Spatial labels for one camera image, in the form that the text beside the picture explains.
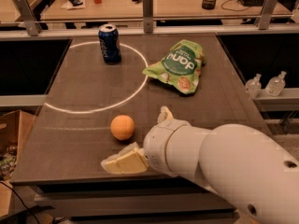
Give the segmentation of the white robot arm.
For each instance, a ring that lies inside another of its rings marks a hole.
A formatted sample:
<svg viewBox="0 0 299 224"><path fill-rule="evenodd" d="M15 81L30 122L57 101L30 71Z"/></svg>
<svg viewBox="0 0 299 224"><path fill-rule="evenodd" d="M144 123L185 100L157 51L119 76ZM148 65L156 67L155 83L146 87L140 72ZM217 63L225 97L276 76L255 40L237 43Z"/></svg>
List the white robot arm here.
<svg viewBox="0 0 299 224"><path fill-rule="evenodd" d="M113 175L152 168L206 189L260 224L299 224L299 162L272 138L241 124L213 130L174 119L158 123L136 143L101 161Z"/></svg>

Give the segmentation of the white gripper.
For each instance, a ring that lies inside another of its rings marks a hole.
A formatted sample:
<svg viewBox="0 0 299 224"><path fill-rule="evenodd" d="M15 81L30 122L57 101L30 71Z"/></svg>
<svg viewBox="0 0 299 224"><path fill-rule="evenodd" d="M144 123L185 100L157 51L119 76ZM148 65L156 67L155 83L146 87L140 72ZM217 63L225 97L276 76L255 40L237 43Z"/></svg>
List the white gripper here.
<svg viewBox="0 0 299 224"><path fill-rule="evenodd" d="M167 165L166 148L174 132L181 127L190 126L190 123L173 119L172 112L165 105L160 109L157 122L143 141L144 149L133 142L119 153L102 160L102 168L113 175L130 175L146 172L150 166L157 172L175 177Z"/></svg>

